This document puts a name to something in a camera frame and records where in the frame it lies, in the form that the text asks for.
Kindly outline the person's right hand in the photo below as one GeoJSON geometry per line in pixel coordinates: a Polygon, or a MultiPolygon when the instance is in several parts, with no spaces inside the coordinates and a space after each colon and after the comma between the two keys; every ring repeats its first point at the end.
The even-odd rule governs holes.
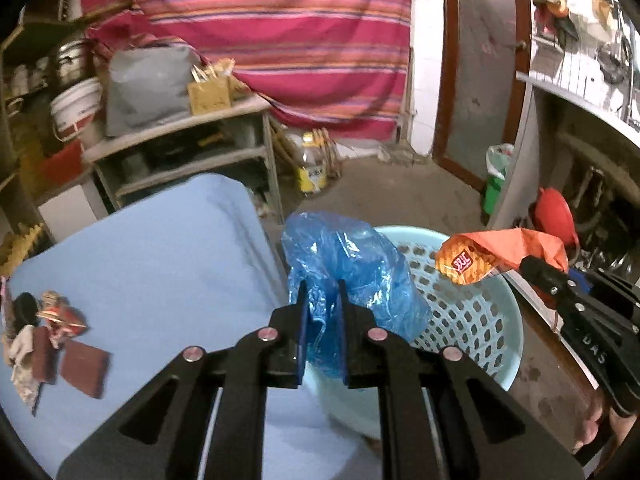
{"type": "Polygon", "coordinates": [[[597,437],[605,419],[610,423],[613,434],[612,450],[616,451],[628,436],[632,426],[634,426],[637,414],[629,417],[620,416],[614,408],[608,405],[608,400],[606,400],[602,389],[597,388],[593,393],[584,420],[577,426],[573,452],[577,452],[597,437]]]}

